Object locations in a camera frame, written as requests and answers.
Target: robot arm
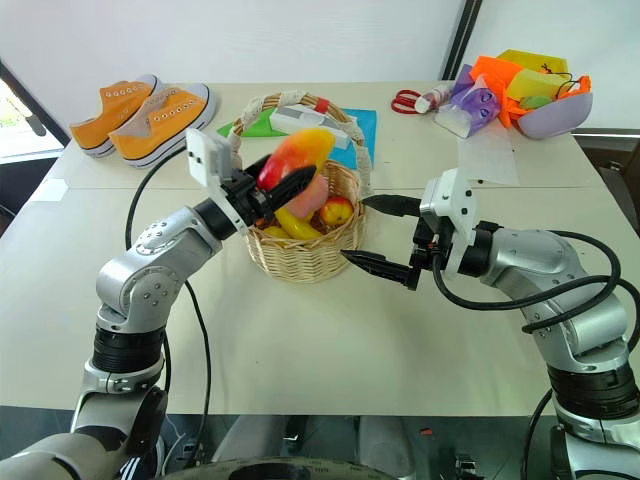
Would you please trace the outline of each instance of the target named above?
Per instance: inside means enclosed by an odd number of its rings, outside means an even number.
[[[418,217],[410,266],[369,252],[346,251],[345,256],[367,272],[413,290],[421,270],[433,270],[439,289],[466,308],[475,308],[475,302],[449,292],[441,269],[445,277],[478,277],[512,300],[587,276],[573,247],[555,233],[488,222],[472,228],[475,201],[456,170],[431,181],[422,199],[380,195],[365,204],[383,213]],[[564,322],[537,325],[590,301],[600,290],[602,283],[587,284],[521,308],[531,326],[525,331],[532,330],[553,388],[560,426],[552,432],[552,448],[562,479],[584,471],[640,478],[640,392],[628,362],[623,339],[627,319],[618,299],[611,294]]]
[[[246,171],[231,169],[222,137],[187,132],[192,174],[210,198],[147,227],[133,246],[98,274],[103,304],[92,358],[71,432],[47,437],[0,462],[7,480],[112,479],[131,457],[156,443],[167,394],[155,386],[164,358],[161,346],[171,306],[184,282],[222,249],[222,241],[296,196],[315,167],[299,169],[269,192],[255,177],[268,157]]]

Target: orange sneaker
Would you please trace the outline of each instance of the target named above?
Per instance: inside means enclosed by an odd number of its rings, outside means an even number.
[[[185,130],[202,129],[216,113],[216,99],[206,85],[167,88],[147,98],[140,110],[109,138],[125,163],[150,167],[186,144]]]
[[[102,113],[95,118],[70,125],[71,135],[87,155],[109,155],[114,149],[109,140],[109,132],[122,126],[149,95],[163,88],[154,75],[143,75],[133,82],[117,82],[101,88]]]

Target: white wall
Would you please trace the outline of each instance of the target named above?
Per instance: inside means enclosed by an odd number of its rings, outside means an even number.
[[[64,127],[97,89],[437,79],[462,0],[2,0],[0,58]],[[437,10],[437,20],[432,11]]]
[[[640,1],[484,0],[463,63],[509,48],[568,60],[591,75],[581,127],[640,128]]]

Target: basket handle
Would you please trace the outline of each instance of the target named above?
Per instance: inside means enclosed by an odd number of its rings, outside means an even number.
[[[319,102],[323,102],[323,107],[327,108],[327,113],[336,122],[338,128],[345,132],[351,138],[356,151],[356,166],[359,177],[359,194],[360,198],[370,196],[371,190],[371,158],[369,150],[365,146],[364,135],[362,130],[348,117],[337,105],[326,100],[311,95],[301,90],[289,90],[273,95],[253,98],[245,107],[229,131],[227,139],[231,144],[231,155],[234,168],[242,168],[242,159],[238,153],[240,149],[240,136],[242,132],[247,130],[258,119],[260,112],[273,107],[286,107],[301,104],[307,107],[315,108]]]

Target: white sole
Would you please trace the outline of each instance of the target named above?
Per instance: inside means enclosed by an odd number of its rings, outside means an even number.
[[[134,168],[149,168],[163,158],[172,155],[180,149],[184,148],[187,143],[187,140],[185,138],[185,131],[187,130],[187,128],[197,128],[198,130],[202,130],[204,127],[209,125],[211,120],[213,120],[214,115],[216,114],[216,107],[218,102],[216,101],[215,94],[211,90],[209,90],[209,87],[206,87],[206,89],[207,100],[205,107],[202,112],[200,112],[200,115],[198,115],[195,120],[193,120],[193,122],[191,122],[189,125],[185,125],[185,127],[180,132],[175,134],[173,137],[165,140],[149,155],[141,158],[136,158],[135,160],[123,158],[124,163]]]
[[[160,90],[164,90],[165,88],[164,84],[155,75],[150,75],[150,74],[142,75],[141,77],[137,78],[136,81],[145,82],[145,83],[148,83],[149,85],[152,85],[151,93],[149,94],[149,96],[153,95],[154,93],[158,93]],[[85,154],[89,155],[90,157],[100,158],[100,157],[106,157],[107,155],[111,155],[115,150],[115,146],[113,145],[113,142],[111,141],[111,139],[107,138],[103,143],[101,143],[97,147],[94,147],[94,148],[80,147],[80,150],[82,150]]]

